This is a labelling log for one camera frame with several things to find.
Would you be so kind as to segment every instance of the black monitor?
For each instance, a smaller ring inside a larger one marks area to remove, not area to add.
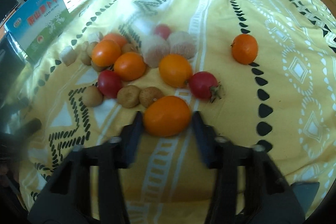
[[[9,15],[9,13],[18,5],[17,0],[0,0],[0,23]]]

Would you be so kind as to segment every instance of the book cover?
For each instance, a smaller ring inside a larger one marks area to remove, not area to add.
[[[27,0],[5,28],[28,57],[37,62],[70,20],[63,0]]]

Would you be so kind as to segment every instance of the orange tomato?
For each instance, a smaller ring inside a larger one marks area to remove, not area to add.
[[[191,111],[184,100],[176,96],[162,97],[145,110],[143,124],[154,136],[169,137],[183,131],[191,120]]]
[[[126,52],[114,63],[114,71],[123,81],[140,78],[145,73],[146,67],[142,56],[136,52]]]
[[[118,33],[113,33],[113,32],[105,35],[103,40],[112,40],[115,43],[117,43],[120,48],[122,48],[123,45],[128,43],[127,39],[124,36],[122,36],[121,34],[118,34]]]
[[[233,40],[231,53],[238,63],[248,65],[257,58],[258,43],[253,36],[240,34]]]
[[[100,41],[92,51],[92,62],[99,67],[108,67],[121,55],[121,49],[117,43],[111,40]]]
[[[161,78],[168,85],[175,88],[182,88],[193,75],[193,69],[183,56],[168,54],[159,64]]]

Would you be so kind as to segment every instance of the tomato stem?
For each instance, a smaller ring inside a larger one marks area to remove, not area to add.
[[[211,103],[213,103],[216,100],[216,98],[222,99],[222,97],[219,95],[219,91],[222,89],[223,89],[222,85],[210,87],[210,92],[211,92],[210,102]]]

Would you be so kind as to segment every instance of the yellow tablecloth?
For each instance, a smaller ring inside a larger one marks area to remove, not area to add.
[[[65,67],[61,50],[79,51],[92,32],[120,32],[141,48],[157,23],[189,32],[198,52],[190,60],[194,72],[209,71],[224,86],[225,96],[213,104],[193,98],[188,89],[172,88],[148,69],[132,82],[155,85],[166,95],[182,97],[205,122],[234,143],[251,146],[262,140],[291,184],[319,181],[309,214],[336,177],[336,47],[335,18],[320,0],[65,0],[72,23],[54,41],[26,82],[22,96],[31,106],[25,121],[39,118],[42,129],[29,142],[21,163],[20,185],[30,209],[52,170],[72,147],[95,146],[118,135],[142,106],[124,109],[115,100],[96,108],[81,102],[83,88],[98,74],[77,60]],[[230,45],[241,33],[259,44],[253,66],[231,57]],[[96,182],[97,173],[92,175]],[[136,162],[121,170],[132,223],[203,223],[212,196],[215,171],[202,164],[188,129],[172,138],[144,133]],[[92,189],[97,217],[97,185]],[[239,207],[243,207],[239,194]]]

